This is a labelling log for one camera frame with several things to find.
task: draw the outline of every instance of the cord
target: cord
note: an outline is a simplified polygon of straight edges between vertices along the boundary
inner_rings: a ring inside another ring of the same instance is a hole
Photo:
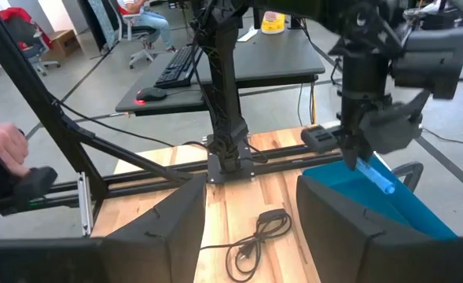
[[[247,139],[244,139],[244,143],[246,144],[246,146],[248,146],[250,149],[254,150],[256,153],[258,153],[261,157],[261,159],[257,159],[257,158],[252,158],[252,157],[244,157],[244,158],[241,158],[241,160],[250,160],[252,162],[256,162],[256,163],[259,163],[259,164],[267,164],[268,163],[268,157],[266,157],[266,155],[258,150],[257,148],[255,148],[254,146],[250,145],[247,141]],[[202,148],[204,148],[205,150],[208,151],[208,146],[206,146],[205,144],[199,142],[199,141],[188,141],[188,142],[185,142],[183,143],[182,145],[197,145],[197,146],[200,146]]]
[[[273,222],[280,221],[280,223],[275,226],[274,228],[267,230],[266,228]],[[259,261],[261,260],[261,243],[265,243],[265,240],[274,239],[277,237],[281,237],[287,234],[292,228],[292,218],[291,216],[285,211],[285,209],[276,209],[273,211],[267,211],[262,213],[255,223],[255,232],[253,235],[249,237],[245,237],[234,244],[218,244],[218,245],[210,245],[200,249],[203,251],[204,249],[209,248],[228,248],[226,252],[225,264],[226,264],[226,272],[230,279],[234,282],[247,282],[250,281],[253,277],[257,268],[259,266]],[[245,279],[237,279],[231,274],[230,265],[228,264],[230,257],[231,249],[239,247],[237,254],[235,255],[234,265],[237,268],[238,272],[242,275],[247,276]],[[254,258],[254,267],[250,270],[243,270],[240,268],[238,262],[243,258],[249,258],[252,252],[255,251],[255,258]]]
[[[63,108],[67,109],[68,111],[76,114],[77,116],[83,118],[83,119],[86,119],[90,122],[93,122],[93,123],[96,123],[100,126],[103,126],[103,127],[106,127],[108,128],[109,130],[115,130],[115,131],[118,131],[120,133],[123,133],[123,134],[129,134],[130,136],[133,136],[133,137],[136,137],[136,138],[141,138],[141,139],[145,139],[145,140],[148,140],[148,141],[151,141],[151,142],[157,142],[157,143],[160,143],[162,145],[167,145],[167,146],[170,146],[170,147],[175,147],[175,145],[172,145],[172,144],[169,144],[165,141],[161,141],[161,140],[158,140],[158,139],[155,139],[155,138],[150,138],[150,137],[146,137],[146,136],[143,136],[143,135],[140,135],[140,134],[135,134],[135,133],[131,133],[129,131],[126,131],[126,130],[121,130],[121,129],[118,129],[118,128],[115,128],[115,127],[112,127],[112,126],[109,126],[108,124],[106,123],[102,123],[100,121],[96,121],[95,119],[91,119],[90,117],[88,116],[85,116],[79,112],[77,112],[76,110],[68,107],[64,102],[58,100],[56,97],[54,97],[53,95],[51,95],[53,97],[53,99]]]
[[[316,108],[316,100],[315,100],[315,82],[311,82],[310,84],[310,98],[311,98],[311,124],[315,125],[317,123],[317,108]]]
[[[308,37],[308,41],[313,45],[313,42],[311,41],[310,33],[308,32],[308,25],[307,25],[307,20],[305,18],[301,19],[301,29],[303,30],[304,34]]]
[[[299,119],[299,125],[303,126],[303,121],[301,120],[300,106],[301,106],[301,94],[303,94],[303,84],[299,88],[299,96],[297,98],[297,119]]]
[[[333,82],[333,86],[341,86],[341,83],[338,83],[334,79],[334,73],[336,72],[336,69],[342,70],[340,63],[341,63],[341,57],[336,58],[335,61],[334,61],[333,71],[331,72],[331,82]]]
[[[441,136],[439,136],[438,134],[434,133],[433,131],[427,129],[427,128],[423,128],[422,129],[424,132],[427,132],[431,135],[433,135],[434,137],[436,137],[437,139],[439,139],[441,142],[453,142],[453,143],[458,143],[458,144],[461,144],[463,145],[463,141],[458,141],[458,140],[454,140],[454,139],[449,139],[449,138],[443,138]]]
[[[260,163],[260,164],[267,164],[268,163],[268,157],[266,157],[266,155],[258,150],[257,148],[255,148],[253,145],[250,145],[247,141],[247,139],[244,139],[244,143],[249,147],[251,148],[252,150],[254,150],[255,152],[257,152],[260,156],[261,156],[261,160],[259,159],[254,159],[254,158],[251,158],[251,157],[244,157],[243,160],[250,160],[252,162],[256,162],[256,163]]]
[[[189,25],[187,24],[187,17],[186,17],[186,3],[181,1],[178,3],[179,4],[179,7],[182,8],[182,18],[184,20],[184,28],[186,30],[186,35],[189,38],[191,38],[191,35],[189,34]]]
[[[193,92],[193,91],[199,91],[199,92],[201,92],[201,90],[181,90],[181,91],[175,92],[175,93],[173,93],[173,94],[167,94],[167,96],[172,96],[172,95],[181,94],[181,93],[186,93],[186,92]]]

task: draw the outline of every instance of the gray floor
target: gray floor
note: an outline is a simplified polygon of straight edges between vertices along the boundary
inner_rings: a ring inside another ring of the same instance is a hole
[[[170,20],[172,28],[175,29],[172,32],[175,45],[181,47],[188,43],[189,38],[183,28],[182,12],[176,9],[168,10],[165,7],[156,7],[155,9]],[[252,23],[249,16],[251,16],[250,13],[244,19],[246,29]],[[314,43],[325,52],[328,52],[338,39],[336,35],[327,32],[314,22],[309,22],[308,27]],[[80,35],[79,41],[83,47],[82,50],[62,62],[61,68],[52,68],[49,75],[42,78],[48,90],[58,98],[68,96],[68,92],[100,60],[100,58],[90,59],[98,55],[90,33]],[[161,42],[157,42],[155,47],[161,49]],[[80,86],[68,97],[66,103],[88,116],[114,113],[114,108],[123,94],[149,67],[147,61],[138,62],[133,70],[127,67],[129,54],[140,48],[138,43],[121,42],[82,81]],[[327,80],[332,71],[332,65],[326,60],[323,61],[327,72],[320,76],[320,80]],[[275,88],[249,89],[242,90],[242,92]],[[410,100],[417,91],[397,89],[392,85],[388,88],[396,100],[403,101]],[[333,121],[335,113],[340,107],[340,100],[336,96],[335,89],[331,85],[325,84],[316,86],[315,90],[317,122]],[[299,87],[243,97],[241,104],[249,130],[252,133],[259,133],[299,126],[298,96]],[[308,101],[309,86],[304,86],[301,92],[300,108],[304,125],[309,123]],[[69,115],[73,119],[77,118],[73,114]],[[0,73],[0,121],[14,122],[26,133],[39,123],[36,115],[21,97],[9,77],[3,72]],[[101,122],[173,144],[181,144],[189,140],[199,141],[211,132],[210,120],[206,112],[140,118],[115,116],[102,119]],[[98,136],[134,152],[163,147],[150,141],[143,141],[110,131],[90,122],[83,122],[80,125]],[[424,126],[443,137],[463,140],[463,83],[459,85],[457,96],[453,101],[430,101],[427,104],[424,111]],[[424,137],[463,170],[463,145],[440,142],[430,134],[424,134]],[[101,174],[110,175],[114,171],[117,159],[94,149],[86,148],[86,150]],[[39,128],[31,136],[30,152],[31,154],[27,159],[28,166],[49,165],[54,167],[59,174],[59,182],[75,179],[75,172],[44,128]],[[415,141],[407,149],[388,154],[384,158],[391,167],[413,160],[422,162],[425,165],[425,170],[416,194],[451,229],[457,234],[463,235],[463,184],[460,181]],[[79,235],[79,214],[74,208],[54,208],[12,215],[6,218],[0,216],[0,238],[78,237]]]

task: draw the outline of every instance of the computer mouse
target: computer mouse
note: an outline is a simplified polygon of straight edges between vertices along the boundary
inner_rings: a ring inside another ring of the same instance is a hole
[[[137,92],[137,101],[160,101],[167,97],[167,91],[156,87],[148,87]]]

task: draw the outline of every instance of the blue plastic object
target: blue plastic object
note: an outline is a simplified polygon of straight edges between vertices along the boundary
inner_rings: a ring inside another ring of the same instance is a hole
[[[357,170],[363,173],[383,193],[391,194],[395,192],[395,186],[392,182],[388,181],[387,178],[383,177],[376,169],[360,158],[357,159]]]
[[[377,158],[371,158],[369,165],[393,184],[394,193],[385,194],[361,171],[350,171],[343,161],[307,169],[303,175],[312,177],[353,201],[430,237],[435,239],[457,237]]]

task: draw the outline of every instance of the yellow container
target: yellow container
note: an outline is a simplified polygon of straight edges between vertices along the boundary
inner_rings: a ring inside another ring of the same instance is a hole
[[[264,13],[261,31],[267,35],[275,35],[285,30],[285,15],[276,12]]]

